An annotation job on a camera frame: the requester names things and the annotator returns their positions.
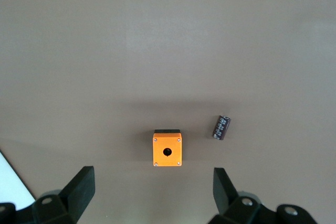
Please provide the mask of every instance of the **black circular hole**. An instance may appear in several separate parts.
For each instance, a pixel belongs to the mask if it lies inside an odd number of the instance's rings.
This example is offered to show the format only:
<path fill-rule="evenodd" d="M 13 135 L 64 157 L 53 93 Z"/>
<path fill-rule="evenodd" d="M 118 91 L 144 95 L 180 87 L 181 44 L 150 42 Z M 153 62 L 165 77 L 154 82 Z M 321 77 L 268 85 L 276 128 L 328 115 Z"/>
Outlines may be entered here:
<path fill-rule="evenodd" d="M 170 156 L 172 155 L 172 150 L 169 149 L 169 148 L 166 148 L 163 150 L 163 154 L 166 155 L 166 156 Z"/>

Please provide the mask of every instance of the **orange box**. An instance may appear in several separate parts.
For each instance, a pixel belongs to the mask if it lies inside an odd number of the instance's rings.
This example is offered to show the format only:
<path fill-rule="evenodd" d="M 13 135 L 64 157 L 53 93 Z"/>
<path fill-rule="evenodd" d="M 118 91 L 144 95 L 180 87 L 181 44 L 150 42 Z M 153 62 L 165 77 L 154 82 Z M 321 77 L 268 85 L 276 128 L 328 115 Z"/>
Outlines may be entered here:
<path fill-rule="evenodd" d="M 153 135 L 153 165 L 182 165 L 182 135 L 180 130 L 155 130 Z"/>

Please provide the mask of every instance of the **capacitor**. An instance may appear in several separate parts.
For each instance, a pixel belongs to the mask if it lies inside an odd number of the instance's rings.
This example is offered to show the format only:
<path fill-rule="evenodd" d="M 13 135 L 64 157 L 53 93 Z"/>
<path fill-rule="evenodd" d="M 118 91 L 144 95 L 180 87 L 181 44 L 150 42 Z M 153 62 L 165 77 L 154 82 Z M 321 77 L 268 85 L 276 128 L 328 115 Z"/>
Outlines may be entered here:
<path fill-rule="evenodd" d="M 230 122 L 230 118 L 220 115 L 214 128 L 213 137 L 218 140 L 223 140 Z"/>

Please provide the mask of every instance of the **beige tabletop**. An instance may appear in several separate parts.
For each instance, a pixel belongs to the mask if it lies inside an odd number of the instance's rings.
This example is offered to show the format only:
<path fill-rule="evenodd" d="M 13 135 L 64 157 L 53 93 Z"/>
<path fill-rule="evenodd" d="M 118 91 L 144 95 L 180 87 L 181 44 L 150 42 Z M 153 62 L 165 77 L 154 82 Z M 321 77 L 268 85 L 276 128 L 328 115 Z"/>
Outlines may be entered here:
<path fill-rule="evenodd" d="M 214 167 L 334 223 L 335 42 L 336 0 L 0 0 L 0 149 L 35 197 L 93 165 L 81 224 L 207 223 Z"/>

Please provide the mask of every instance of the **silver screw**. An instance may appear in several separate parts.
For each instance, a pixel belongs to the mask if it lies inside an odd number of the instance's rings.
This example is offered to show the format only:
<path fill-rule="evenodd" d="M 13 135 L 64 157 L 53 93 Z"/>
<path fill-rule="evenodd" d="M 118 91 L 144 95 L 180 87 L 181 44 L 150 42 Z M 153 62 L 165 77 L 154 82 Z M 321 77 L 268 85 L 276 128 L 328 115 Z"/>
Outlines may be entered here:
<path fill-rule="evenodd" d="M 53 199 L 51 198 L 45 198 L 44 200 L 42 200 L 42 205 L 46 205 L 49 204 L 50 202 L 52 202 Z"/>
<path fill-rule="evenodd" d="M 248 199 L 248 198 L 244 198 L 241 200 L 242 203 L 245 205 L 245 206 L 252 206 L 253 205 L 253 202 L 252 200 Z"/>
<path fill-rule="evenodd" d="M 295 208 L 292 207 L 285 207 L 285 211 L 289 215 L 298 215 L 298 212 L 295 210 Z"/>

